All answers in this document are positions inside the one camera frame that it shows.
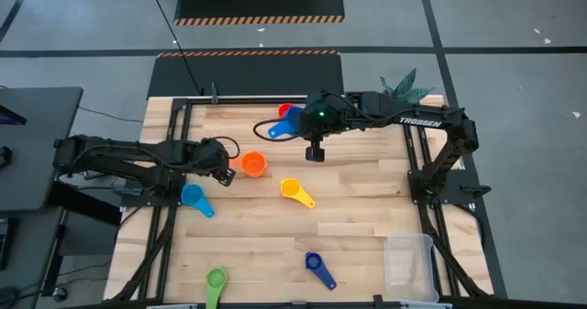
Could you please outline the green measuring cup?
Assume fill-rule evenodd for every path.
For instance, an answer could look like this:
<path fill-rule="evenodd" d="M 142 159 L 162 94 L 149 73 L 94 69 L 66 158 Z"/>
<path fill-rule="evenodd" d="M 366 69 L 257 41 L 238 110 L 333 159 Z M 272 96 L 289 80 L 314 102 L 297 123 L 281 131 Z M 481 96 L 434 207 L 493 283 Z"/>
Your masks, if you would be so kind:
<path fill-rule="evenodd" d="M 206 277 L 206 309 L 217 309 L 221 294 L 227 282 L 227 274 L 223 266 L 211 269 Z"/>

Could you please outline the clear plastic basket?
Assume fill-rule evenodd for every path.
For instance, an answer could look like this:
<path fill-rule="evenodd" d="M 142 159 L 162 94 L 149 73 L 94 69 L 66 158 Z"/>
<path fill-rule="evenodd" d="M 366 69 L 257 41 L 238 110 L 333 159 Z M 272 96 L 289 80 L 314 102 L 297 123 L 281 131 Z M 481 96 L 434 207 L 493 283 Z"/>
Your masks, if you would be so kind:
<path fill-rule="evenodd" d="M 437 303 L 432 238 L 420 233 L 391 234 L 384 242 L 384 284 L 395 300 Z"/>

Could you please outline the orange measuring cup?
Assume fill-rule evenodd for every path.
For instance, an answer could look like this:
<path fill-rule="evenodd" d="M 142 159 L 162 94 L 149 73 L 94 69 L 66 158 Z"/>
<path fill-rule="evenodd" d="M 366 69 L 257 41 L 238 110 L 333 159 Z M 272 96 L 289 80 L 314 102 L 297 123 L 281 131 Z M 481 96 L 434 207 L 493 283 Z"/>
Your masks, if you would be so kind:
<path fill-rule="evenodd" d="M 235 159 L 231 159 L 230 165 L 253 178 L 262 176 L 268 167 L 265 157 L 258 151 L 243 153 Z"/>

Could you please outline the dark navy measuring cup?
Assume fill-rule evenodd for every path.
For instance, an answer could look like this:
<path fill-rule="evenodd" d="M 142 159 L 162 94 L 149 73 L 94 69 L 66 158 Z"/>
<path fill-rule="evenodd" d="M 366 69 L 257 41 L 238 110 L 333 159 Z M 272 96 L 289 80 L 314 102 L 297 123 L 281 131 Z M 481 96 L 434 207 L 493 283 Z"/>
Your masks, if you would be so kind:
<path fill-rule="evenodd" d="M 305 254 L 305 267 L 312 271 L 330 291 L 337 288 L 337 282 L 318 253 L 307 252 Z"/>

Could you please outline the black striped-edge floor mat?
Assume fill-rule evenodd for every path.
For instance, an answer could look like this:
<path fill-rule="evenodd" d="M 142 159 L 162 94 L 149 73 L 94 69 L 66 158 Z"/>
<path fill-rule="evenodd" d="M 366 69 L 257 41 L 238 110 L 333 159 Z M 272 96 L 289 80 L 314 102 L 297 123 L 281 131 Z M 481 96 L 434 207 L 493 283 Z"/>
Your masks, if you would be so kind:
<path fill-rule="evenodd" d="M 305 95 L 344 92 L 337 50 L 164 52 L 155 60 L 149 97 Z"/>
<path fill-rule="evenodd" d="M 179 27 L 340 23 L 343 0 L 178 0 Z"/>

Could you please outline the black desk leg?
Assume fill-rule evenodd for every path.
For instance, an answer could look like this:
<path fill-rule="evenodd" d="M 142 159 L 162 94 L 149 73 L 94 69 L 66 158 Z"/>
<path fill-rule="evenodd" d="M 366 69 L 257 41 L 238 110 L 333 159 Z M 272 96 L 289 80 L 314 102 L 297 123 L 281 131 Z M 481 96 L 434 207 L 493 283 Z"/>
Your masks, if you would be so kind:
<path fill-rule="evenodd" d="M 59 182 L 53 183 L 47 203 L 112 226 L 118 226 L 122 216 L 117 206 L 100 201 L 81 190 Z"/>

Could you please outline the green snake plant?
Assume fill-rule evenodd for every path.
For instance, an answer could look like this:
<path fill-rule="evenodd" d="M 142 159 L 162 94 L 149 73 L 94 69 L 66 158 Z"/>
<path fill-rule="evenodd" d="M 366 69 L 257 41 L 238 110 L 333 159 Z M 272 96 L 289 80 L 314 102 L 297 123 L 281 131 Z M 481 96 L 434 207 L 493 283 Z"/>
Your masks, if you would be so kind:
<path fill-rule="evenodd" d="M 411 70 L 395 87 L 390 86 L 384 77 L 380 77 L 383 92 L 395 100 L 418 104 L 435 90 L 435 87 L 414 87 L 417 68 Z"/>

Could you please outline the grey desk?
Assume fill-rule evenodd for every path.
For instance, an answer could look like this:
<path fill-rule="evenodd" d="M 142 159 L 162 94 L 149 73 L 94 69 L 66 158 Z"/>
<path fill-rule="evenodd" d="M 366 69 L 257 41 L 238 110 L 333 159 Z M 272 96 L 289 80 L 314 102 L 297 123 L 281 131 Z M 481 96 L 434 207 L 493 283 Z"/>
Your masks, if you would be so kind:
<path fill-rule="evenodd" d="M 55 176 L 54 142 L 69 136 L 82 95 L 80 87 L 0 89 L 0 105 L 27 120 L 0 124 L 0 149 L 12 151 L 11 163 L 0 169 L 0 212 L 45 205 Z"/>

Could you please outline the yellow measuring cup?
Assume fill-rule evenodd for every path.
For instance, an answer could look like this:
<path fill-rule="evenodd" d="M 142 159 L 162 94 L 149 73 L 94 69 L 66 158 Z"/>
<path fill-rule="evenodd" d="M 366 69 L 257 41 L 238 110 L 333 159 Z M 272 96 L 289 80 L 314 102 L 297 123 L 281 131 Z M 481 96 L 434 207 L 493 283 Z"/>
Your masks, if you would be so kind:
<path fill-rule="evenodd" d="M 309 209 L 316 206 L 316 201 L 306 192 L 301 183 L 295 178 L 282 179 L 280 182 L 282 196 L 293 199 Z"/>

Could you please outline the medium blue measuring cup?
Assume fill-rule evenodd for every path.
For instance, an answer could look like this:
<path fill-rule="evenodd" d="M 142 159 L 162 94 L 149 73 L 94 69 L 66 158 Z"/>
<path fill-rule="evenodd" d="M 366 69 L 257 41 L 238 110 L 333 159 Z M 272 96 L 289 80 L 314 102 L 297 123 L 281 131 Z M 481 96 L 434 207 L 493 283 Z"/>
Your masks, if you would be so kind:
<path fill-rule="evenodd" d="M 284 135 L 296 135 L 299 128 L 298 115 L 302 110 L 302 107 L 293 105 L 285 117 L 281 118 L 281 121 L 268 130 L 270 138 L 278 138 Z"/>

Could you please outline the light blue measuring cup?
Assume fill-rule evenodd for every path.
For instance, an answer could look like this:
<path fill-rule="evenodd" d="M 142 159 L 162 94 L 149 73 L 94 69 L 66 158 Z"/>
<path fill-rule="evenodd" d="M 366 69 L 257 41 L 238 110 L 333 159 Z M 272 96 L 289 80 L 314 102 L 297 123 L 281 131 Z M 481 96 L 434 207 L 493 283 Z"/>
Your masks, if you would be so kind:
<path fill-rule="evenodd" d="M 184 185 L 181 192 L 181 203 L 197 209 L 207 218 L 212 218 L 215 215 L 212 205 L 208 202 L 203 189 L 199 185 Z"/>

